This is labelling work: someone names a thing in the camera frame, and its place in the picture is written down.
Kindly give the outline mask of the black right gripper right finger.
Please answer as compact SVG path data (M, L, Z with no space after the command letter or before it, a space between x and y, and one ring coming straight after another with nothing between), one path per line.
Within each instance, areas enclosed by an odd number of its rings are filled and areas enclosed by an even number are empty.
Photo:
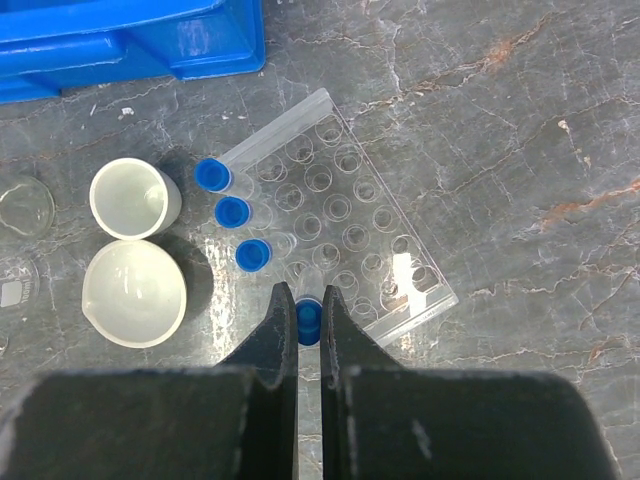
M323 477L352 479L359 463L347 379L354 369L404 372L407 368L355 323L340 289L333 285L326 288L322 301L320 364Z

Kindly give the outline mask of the white ceramic crucible cup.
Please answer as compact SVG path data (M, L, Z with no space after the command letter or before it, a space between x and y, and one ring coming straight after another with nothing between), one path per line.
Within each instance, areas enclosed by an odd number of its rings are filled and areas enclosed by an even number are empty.
M182 208L176 183L137 158L104 165L89 189L91 212L98 225L119 240L143 240L168 229Z

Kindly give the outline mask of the clear acrylic test tube rack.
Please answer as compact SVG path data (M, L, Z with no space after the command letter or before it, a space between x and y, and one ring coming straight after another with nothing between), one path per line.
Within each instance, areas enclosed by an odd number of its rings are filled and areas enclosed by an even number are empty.
M222 158L253 183L241 238L274 247L259 271L295 285L308 267L341 290L351 318L386 346L458 298L321 88Z

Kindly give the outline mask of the clear glass beaker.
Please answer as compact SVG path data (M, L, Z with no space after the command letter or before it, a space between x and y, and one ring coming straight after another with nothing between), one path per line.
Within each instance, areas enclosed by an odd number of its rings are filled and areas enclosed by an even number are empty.
M36 303L40 277L27 256L1 259L1 322L23 318Z

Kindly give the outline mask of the clear glass jar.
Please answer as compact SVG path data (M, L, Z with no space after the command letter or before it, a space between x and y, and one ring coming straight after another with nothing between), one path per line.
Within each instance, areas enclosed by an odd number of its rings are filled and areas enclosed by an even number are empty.
M1 175L2 243L42 237L54 215L54 200L45 184L31 176Z

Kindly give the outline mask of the blue capped test tube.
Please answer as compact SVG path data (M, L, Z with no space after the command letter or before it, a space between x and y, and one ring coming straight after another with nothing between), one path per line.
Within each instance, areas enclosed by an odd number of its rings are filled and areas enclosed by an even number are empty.
M320 339L324 285L322 272L314 266L305 267L294 286L298 341L312 346Z
M214 158L201 160L195 167L194 178L202 189L222 195L249 199L257 192L249 175L231 170Z
M245 272L255 273L274 261L288 257L297 245L296 237L287 232L268 232L243 240L236 248L235 260Z
M233 196L225 196L216 203L214 217L227 229L247 227L264 230L276 220L274 210L267 204Z

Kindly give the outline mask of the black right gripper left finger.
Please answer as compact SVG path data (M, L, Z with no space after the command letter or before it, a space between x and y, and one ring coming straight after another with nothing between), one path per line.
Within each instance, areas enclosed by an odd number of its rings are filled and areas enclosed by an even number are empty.
M287 283L273 286L265 318L223 361L251 374L240 443L242 479L298 477L298 332Z

